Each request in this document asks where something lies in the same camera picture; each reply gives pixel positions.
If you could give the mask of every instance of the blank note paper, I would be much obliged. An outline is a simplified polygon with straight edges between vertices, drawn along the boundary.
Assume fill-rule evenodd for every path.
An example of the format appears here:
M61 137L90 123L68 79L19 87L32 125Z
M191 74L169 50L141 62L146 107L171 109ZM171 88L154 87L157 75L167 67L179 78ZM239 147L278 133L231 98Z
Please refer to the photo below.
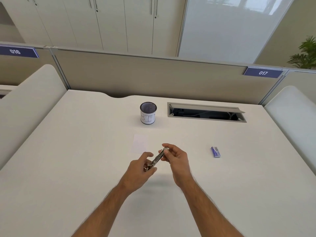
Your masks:
M148 150L148 136L147 135L134 135L134 141L132 145L132 153L140 153Z

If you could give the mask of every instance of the hand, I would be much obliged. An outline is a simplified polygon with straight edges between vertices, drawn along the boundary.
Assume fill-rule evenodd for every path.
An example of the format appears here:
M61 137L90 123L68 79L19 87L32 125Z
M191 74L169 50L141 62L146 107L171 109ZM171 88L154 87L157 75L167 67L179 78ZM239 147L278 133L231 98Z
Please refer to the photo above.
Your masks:
M189 166L188 155L175 145L165 143L162 144L162 146L168 147L170 150L164 150L166 157L162 157L161 160L170 163L174 182L177 186L182 188L186 181L193 179Z
M147 157L152 156L154 156L153 153L144 152L139 159L131 161L127 171L118 184L126 189L128 195L142 187L149 177L156 172L156 167L144 172L144 167L147 167L147 163L151 162Z

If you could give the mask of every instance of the small blue and white box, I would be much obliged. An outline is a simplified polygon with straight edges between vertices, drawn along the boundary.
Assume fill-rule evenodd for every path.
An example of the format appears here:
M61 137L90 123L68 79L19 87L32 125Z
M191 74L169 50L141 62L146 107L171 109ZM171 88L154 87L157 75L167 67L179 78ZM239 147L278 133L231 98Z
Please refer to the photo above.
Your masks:
M212 151L215 158L221 157L217 147L211 147L211 151Z

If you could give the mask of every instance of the forearm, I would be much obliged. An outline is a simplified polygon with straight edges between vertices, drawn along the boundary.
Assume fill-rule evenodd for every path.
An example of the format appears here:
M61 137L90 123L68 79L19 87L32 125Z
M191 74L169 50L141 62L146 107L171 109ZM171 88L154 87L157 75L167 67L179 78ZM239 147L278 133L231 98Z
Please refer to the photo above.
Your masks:
M72 237L107 237L128 195L123 186L114 187Z
M241 237L194 179L181 187L202 237Z

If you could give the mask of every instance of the number sign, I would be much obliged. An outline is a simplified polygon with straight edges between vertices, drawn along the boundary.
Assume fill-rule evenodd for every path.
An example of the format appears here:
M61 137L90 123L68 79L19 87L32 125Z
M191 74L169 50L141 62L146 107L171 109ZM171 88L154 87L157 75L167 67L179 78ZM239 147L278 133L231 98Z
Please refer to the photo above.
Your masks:
M38 58L35 48L0 45L0 55L14 55Z
M279 78L283 70L248 67L244 75Z

